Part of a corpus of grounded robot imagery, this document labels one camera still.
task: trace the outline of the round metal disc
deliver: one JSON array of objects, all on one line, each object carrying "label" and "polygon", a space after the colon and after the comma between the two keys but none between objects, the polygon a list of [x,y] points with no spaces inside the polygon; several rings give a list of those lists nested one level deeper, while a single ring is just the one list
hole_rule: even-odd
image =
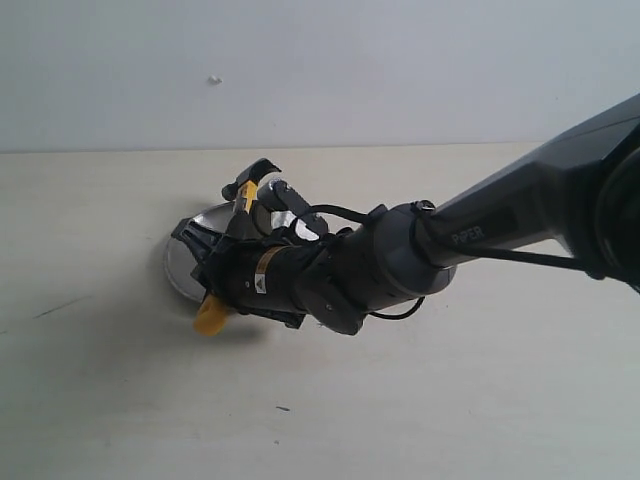
[{"label": "round metal disc", "polygon": [[[224,232],[233,214],[233,202],[216,205],[200,212],[193,220],[200,225]],[[171,285],[182,296],[202,302],[204,288],[191,277],[196,261],[186,245],[175,238],[170,238],[164,252],[164,271]]]}]

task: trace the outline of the scratch mark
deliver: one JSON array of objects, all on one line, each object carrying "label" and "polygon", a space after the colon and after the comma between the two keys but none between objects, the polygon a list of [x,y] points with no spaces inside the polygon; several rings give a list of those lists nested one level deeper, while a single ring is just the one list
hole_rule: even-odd
[{"label": "scratch mark", "polygon": [[86,300],[87,298],[91,298],[91,295],[85,295],[84,297],[80,297],[80,298],[76,298],[75,300],[71,300],[70,302],[67,303],[63,303],[62,305],[58,305],[57,307],[54,307],[50,310],[47,310],[46,312],[42,312],[39,315],[36,315],[35,317],[32,318],[32,320],[35,320],[36,318],[42,318],[46,315],[49,315],[53,312],[57,312],[58,310],[62,310],[63,308],[67,308],[70,307],[71,305],[73,305],[74,303],[78,303],[82,300]]}]

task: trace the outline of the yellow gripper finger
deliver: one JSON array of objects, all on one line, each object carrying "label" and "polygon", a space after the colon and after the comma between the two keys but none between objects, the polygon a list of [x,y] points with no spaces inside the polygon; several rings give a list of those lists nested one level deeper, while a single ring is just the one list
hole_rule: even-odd
[{"label": "yellow gripper finger", "polygon": [[196,314],[193,329],[201,335],[216,335],[227,323],[227,313],[227,306],[218,297],[208,294]]}]

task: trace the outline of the robotic arm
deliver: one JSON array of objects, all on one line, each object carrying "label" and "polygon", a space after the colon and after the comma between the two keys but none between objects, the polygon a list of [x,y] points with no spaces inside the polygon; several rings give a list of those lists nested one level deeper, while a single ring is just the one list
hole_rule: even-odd
[{"label": "robotic arm", "polygon": [[[199,316],[213,311],[215,301],[224,306],[217,312],[232,309],[291,328],[310,314],[354,335],[367,315],[391,318],[377,311],[441,291],[457,265],[483,256],[640,285],[640,95],[437,208],[426,200],[380,205],[368,214],[310,207],[283,180],[258,187],[274,171],[270,161],[259,160],[223,189],[234,202],[225,232],[193,219],[174,230],[206,291]],[[361,226],[331,234],[319,213]],[[573,258],[513,252],[551,238]]]}]

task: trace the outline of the piper logo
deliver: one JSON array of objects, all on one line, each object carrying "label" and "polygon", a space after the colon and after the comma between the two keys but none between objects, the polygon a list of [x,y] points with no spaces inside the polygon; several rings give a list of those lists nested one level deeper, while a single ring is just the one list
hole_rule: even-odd
[{"label": "piper logo", "polygon": [[466,230],[462,230],[461,232],[454,233],[451,235],[451,241],[460,245],[463,243],[475,242],[477,240],[482,240],[485,237],[482,229],[478,226],[467,228]]}]

